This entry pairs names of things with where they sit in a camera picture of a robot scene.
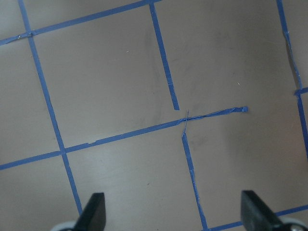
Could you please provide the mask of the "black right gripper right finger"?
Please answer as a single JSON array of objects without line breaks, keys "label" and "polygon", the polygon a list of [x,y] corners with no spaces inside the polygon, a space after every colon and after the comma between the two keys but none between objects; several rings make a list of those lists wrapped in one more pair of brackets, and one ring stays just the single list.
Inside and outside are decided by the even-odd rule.
[{"label": "black right gripper right finger", "polygon": [[252,190],[241,192],[241,223],[247,231],[284,229],[284,223]]}]

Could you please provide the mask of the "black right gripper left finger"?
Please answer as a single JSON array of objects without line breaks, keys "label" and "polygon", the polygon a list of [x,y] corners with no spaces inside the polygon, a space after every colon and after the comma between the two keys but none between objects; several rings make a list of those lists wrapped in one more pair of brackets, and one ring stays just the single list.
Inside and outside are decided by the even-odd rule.
[{"label": "black right gripper left finger", "polygon": [[106,226],[105,196],[93,193],[75,224],[76,231],[103,231]]}]

